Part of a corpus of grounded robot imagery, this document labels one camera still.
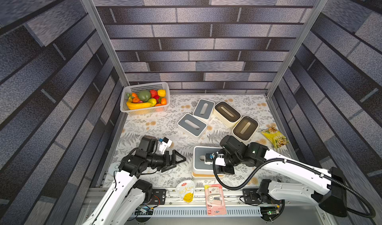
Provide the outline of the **bamboo lid tissue box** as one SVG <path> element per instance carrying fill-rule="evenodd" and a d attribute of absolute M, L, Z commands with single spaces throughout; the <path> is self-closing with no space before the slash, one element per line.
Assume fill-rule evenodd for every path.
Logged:
<path fill-rule="evenodd" d="M 192 172 L 192 177 L 195 179 L 213 179 L 215 178 L 214 174 L 196 174 Z"/>

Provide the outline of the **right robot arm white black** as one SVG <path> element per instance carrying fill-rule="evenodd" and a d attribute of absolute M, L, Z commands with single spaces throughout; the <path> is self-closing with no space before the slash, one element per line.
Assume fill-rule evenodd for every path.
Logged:
<path fill-rule="evenodd" d="M 225 136 L 220 146 L 221 158 L 224 160 L 224 165 L 218 166 L 220 173 L 234 174 L 234 167 L 244 164 L 256 170 L 270 170 L 295 180 L 295 183 L 262 180 L 257 196 L 263 203 L 300 201 L 317 205 L 335 216 L 346 215 L 346 190 L 338 185 L 339 182 L 343 182 L 343 173 L 339 169 L 326 170 L 309 166 L 256 142 L 245 145 L 231 135 Z"/>

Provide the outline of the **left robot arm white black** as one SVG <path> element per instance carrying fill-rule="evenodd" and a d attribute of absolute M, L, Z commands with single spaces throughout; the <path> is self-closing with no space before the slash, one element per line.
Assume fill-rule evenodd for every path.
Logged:
<path fill-rule="evenodd" d="M 123 225 L 136 209 L 152 199 L 152 184 L 139 177 L 147 168 L 166 172 L 186 161 L 178 151 L 159 151 L 158 140 L 145 135 L 138 147 L 126 155 L 114 172 L 114 181 L 85 225 Z"/>

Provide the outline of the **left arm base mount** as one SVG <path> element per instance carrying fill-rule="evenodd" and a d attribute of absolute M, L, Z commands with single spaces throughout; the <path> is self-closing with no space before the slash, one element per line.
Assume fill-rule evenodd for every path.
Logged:
<path fill-rule="evenodd" d="M 153 189 L 152 196 L 149 199 L 145 199 L 143 204 L 149 206 L 165 205 L 166 203 L 166 189 Z"/>

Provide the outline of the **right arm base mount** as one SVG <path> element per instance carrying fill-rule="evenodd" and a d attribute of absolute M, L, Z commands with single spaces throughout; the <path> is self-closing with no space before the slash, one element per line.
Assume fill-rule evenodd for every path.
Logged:
<path fill-rule="evenodd" d="M 280 205 L 282 200 L 275 200 L 268 195 L 259 195 L 258 188 L 244 188 L 240 200 L 247 205 L 257 206 L 260 204 Z"/>

